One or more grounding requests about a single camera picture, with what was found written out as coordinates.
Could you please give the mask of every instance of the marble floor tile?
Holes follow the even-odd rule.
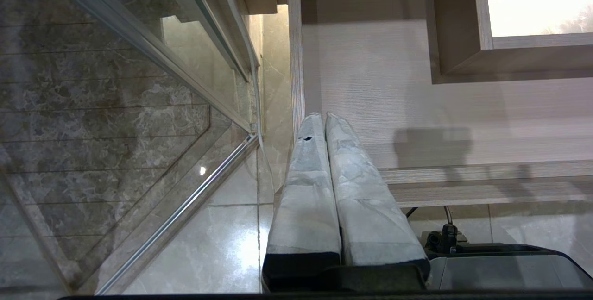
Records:
[[[593,275],[593,202],[496,204],[490,210],[494,242],[557,250]]]
[[[265,257],[265,250],[267,247],[267,235],[270,232],[271,220],[274,215],[274,205],[265,204],[259,206],[259,224],[260,224],[260,272]]]
[[[256,206],[204,206],[123,293],[257,293]]]
[[[467,237],[469,243],[492,243],[488,205],[451,206],[453,224]],[[421,245],[431,231],[441,231],[447,223],[442,206],[419,207],[409,218],[410,226]]]
[[[256,151],[253,151],[216,189],[206,205],[257,204],[257,171]]]

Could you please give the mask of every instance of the wall tile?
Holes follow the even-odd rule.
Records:
[[[29,237],[31,233],[15,205],[0,205],[0,237]]]
[[[0,112],[191,104],[189,89],[169,76],[0,84]]]
[[[165,71],[135,49],[0,56],[0,82],[116,79],[166,75]]]
[[[119,0],[140,20],[180,13],[175,0]],[[0,26],[82,24],[97,22],[72,0],[2,0]]]
[[[133,201],[38,205],[48,236],[102,235],[134,205]]]
[[[0,28],[0,55],[129,48],[127,41],[100,24]]]
[[[101,239],[100,235],[55,237],[66,258],[76,261],[83,258]]]
[[[8,173],[166,168],[195,136],[3,143]]]
[[[495,242],[557,250],[593,275],[592,202],[495,204],[490,208]]]
[[[259,292],[256,209],[202,208],[124,293]]]
[[[292,150],[292,91],[290,89],[290,49],[288,7],[278,5],[277,14],[263,15],[263,104],[264,147],[269,169],[261,151],[258,156],[260,203],[272,203],[273,193],[284,184]]]
[[[200,135],[208,106],[0,112],[0,142]]]
[[[212,145],[225,132],[222,128],[210,128],[188,148],[187,152],[172,165],[151,189],[136,203],[136,206],[117,222],[116,226],[80,261],[83,272],[72,276],[76,287],[94,291],[97,282],[109,278],[119,265],[133,254],[138,247],[156,230],[156,218],[164,220],[193,192],[201,182],[178,184],[188,171],[195,169]]]
[[[2,0],[0,26],[95,22],[71,0]]]
[[[43,260],[33,237],[0,237],[0,263]]]
[[[164,169],[9,174],[24,204],[138,200]]]

